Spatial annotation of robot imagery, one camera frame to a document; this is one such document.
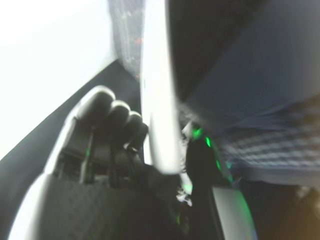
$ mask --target checkered cloth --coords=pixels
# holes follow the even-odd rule
[[[271,175],[275,170],[289,170],[299,171],[303,178],[303,173],[320,171],[320,95],[292,105],[277,116],[285,121],[286,129],[234,128],[216,138],[221,159],[234,169],[264,170]]]

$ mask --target plaid fabric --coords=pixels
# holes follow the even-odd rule
[[[286,129],[234,128],[216,139],[220,157],[234,168],[320,170],[320,95],[277,115]]]

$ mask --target white background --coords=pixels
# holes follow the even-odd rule
[[[115,60],[107,0],[0,0],[0,160]]]

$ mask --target bright white wall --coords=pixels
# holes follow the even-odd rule
[[[115,58],[107,0],[0,1],[0,159]]]

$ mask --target black surface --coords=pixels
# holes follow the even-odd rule
[[[0,161],[0,240],[6,239],[27,189],[42,172],[66,116],[97,85],[109,87],[117,99],[129,103],[132,110],[141,111],[138,82],[114,62],[30,132]]]

